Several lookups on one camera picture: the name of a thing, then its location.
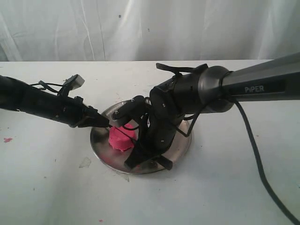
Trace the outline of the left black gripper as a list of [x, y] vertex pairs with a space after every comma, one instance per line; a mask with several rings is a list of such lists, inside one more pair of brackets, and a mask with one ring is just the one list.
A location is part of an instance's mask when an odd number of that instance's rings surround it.
[[107, 128], [109, 119], [98, 113], [92, 106], [83, 103], [81, 97], [58, 97], [59, 103], [55, 112], [55, 120], [72, 128]]

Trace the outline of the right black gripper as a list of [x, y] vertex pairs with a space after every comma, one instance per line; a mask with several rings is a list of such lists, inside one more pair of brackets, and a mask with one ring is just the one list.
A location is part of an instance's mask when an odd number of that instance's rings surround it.
[[[139, 130], [140, 146], [136, 145], [128, 158], [124, 162], [124, 166], [128, 169], [134, 169], [138, 165], [146, 162], [150, 157], [156, 157], [164, 154], [171, 146], [176, 128], [183, 121], [184, 115], [176, 115], [170, 118], [158, 118], [154, 112], [149, 113], [149, 126], [145, 126]], [[171, 170], [173, 162], [164, 156], [156, 158], [158, 164], [167, 170]]]

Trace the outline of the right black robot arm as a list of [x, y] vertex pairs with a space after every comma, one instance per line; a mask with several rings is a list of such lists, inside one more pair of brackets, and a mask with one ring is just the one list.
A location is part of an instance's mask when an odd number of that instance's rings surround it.
[[150, 91], [148, 115], [139, 122], [138, 140], [124, 163], [129, 169], [148, 160], [171, 169], [171, 161], [162, 155], [188, 114], [196, 120], [201, 113], [226, 112], [234, 101], [300, 98], [298, 53], [237, 71], [206, 64], [195, 68], [157, 64], [157, 68], [174, 75]]

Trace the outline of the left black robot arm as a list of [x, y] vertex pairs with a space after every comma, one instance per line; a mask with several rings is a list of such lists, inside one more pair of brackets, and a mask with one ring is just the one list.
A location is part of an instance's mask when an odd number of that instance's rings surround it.
[[38, 84], [42, 86], [39, 89], [35, 84], [29, 85], [12, 77], [1, 76], [0, 107], [67, 124], [72, 128], [108, 128], [109, 120], [97, 109], [86, 106], [79, 96], [68, 96], [70, 91], [81, 87], [83, 83], [84, 79], [76, 74], [68, 78], [57, 91], [43, 81], [39, 81]]

